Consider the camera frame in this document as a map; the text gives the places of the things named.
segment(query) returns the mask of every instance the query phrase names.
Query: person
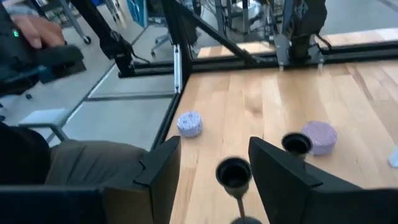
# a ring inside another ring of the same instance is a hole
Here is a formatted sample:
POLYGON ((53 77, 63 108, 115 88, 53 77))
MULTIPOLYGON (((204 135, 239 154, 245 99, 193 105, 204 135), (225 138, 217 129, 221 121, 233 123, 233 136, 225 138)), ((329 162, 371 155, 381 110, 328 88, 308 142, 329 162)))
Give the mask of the person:
MULTIPOLYGON (((58 24, 35 14, 9 13, 34 48, 65 43, 58 24)), ((109 141, 67 140, 50 147, 37 132, 0 122, 0 185, 101 184, 146 153, 109 141)))

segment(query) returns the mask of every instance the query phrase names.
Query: black metal frame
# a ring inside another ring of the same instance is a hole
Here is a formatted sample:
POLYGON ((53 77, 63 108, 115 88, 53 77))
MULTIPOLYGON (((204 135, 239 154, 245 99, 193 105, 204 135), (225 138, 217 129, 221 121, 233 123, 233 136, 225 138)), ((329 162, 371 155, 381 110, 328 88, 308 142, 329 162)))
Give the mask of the black metal frame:
MULTIPOLYGON (((173 43, 180 46, 182 54, 183 86, 187 84, 190 75, 193 73, 254 68, 278 68, 281 66, 284 68, 297 68, 319 64, 390 60, 398 58, 398 41, 343 45, 333 47, 332 49, 321 48, 315 43, 315 41, 312 41, 312 46, 309 50, 309 54, 312 56, 310 59, 304 61, 289 60, 287 56, 289 40, 287 40, 282 34, 278 34, 278 30, 275 27, 273 27, 274 33, 276 34, 274 38, 274 45, 276 46, 275 52, 249 54, 245 50, 240 49, 235 43, 219 34, 214 28, 209 26, 200 17, 189 11, 176 0, 161 1, 173 43), (234 53, 234 55, 192 59, 188 40, 185 35, 185 28, 181 22, 182 19, 187 19, 195 23, 221 45, 224 45, 228 50, 234 53)), ((136 76, 170 75, 173 72, 173 61, 151 62, 150 64, 136 64, 134 76, 119 74, 119 77, 133 78, 136 76)), ((185 88, 181 90, 181 93, 176 93, 172 98, 151 149, 154 149, 166 140, 170 125, 177 111, 184 90, 185 88)))

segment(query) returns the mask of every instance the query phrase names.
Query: concrete floor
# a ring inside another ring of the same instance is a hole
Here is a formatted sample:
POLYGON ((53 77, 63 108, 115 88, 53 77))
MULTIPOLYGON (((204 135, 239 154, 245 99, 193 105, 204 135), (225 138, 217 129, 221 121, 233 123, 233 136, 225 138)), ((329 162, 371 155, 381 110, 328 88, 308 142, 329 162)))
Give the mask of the concrete floor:
MULTIPOLYGON (((385 1, 387 0, 326 1, 328 19, 322 34, 395 27, 398 13, 385 1)), ((398 0, 388 1, 398 4, 398 0)), ((126 40, 133 42, 143 29, 131 20, 126 10, 126 2, 120 3, 122 21, 119 24, 115 24, 104 6, 100 6, 99 10, 113 29, 120 32, 126 40)), ((211 26, 216 26, 215 17, 210 11, 205 10, 202 18, 211 26)), ((16 124, 35 110, 78 108, 64 126, 64 131, 71 138, 125 142, 149 150, 170 103, 170 98, 158 100, 129 100, 128 98, 140 93, 170 92, 173 88, 172 77, 120 80, 117 77, 117 68, 112 67, 113 62, 103 55, 97 36, 82 18, 79 18, 78 22, 91 37, 91 45, 85 45, 72 28, 65 29, 63 33, 69 43, 81 48, 85 56, 84 63, 87 71, 46 85, 35 86, 29 90, 33 96, 31 100, 23 96, 0 99, 6 106, 6 110, 3 110, 7 116, 6 123, 16 124), (79 104, 88 94, 92 98, 105 98, 106 101, 79 104)), ((235 19, 234 23, 239 26, 239 19, 235 19)), ((154 60, 150 56, 150 49, 154 45, 155 38, 166 32, 166 28, 148 27, 135 41, 136 54, 148 60, 154 60)), ((243 38, 238 35, 231 34, 230 38, 236 42, 243 41, 243 38)), ((203 32, 198 40, 200 47, 218 44, 203 32)), ((172 46, 166 43, 156 50, 156 54, 156 60, 172 60, 172 46)), ((45 137, 51 134, 49 130, 41 129, 39 132, 45 137)))

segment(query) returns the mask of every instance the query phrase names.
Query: purple container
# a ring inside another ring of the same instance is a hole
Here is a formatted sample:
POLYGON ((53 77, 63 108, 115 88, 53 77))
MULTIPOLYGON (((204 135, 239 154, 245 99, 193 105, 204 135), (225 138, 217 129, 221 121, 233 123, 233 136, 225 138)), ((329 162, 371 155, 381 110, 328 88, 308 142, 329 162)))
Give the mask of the purple container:
POLYGON ((333 151, 337 142, 337 132, 328 123, 323 121, 310 121, 302 129, 312 141, 312 150, 309 152, 314 156, 329 154, 333 151))

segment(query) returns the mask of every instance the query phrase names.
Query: gray pants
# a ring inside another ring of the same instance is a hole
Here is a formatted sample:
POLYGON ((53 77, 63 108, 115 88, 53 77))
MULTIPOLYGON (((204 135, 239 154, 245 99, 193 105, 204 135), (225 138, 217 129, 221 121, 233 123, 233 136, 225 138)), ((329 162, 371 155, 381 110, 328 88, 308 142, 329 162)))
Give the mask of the gray pants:
POLYGON ((147 153, 135 146, 109 141, 67 140, 51 150, 47 185, 96 185, 123 179, 129 177, 128 172, 147 153))

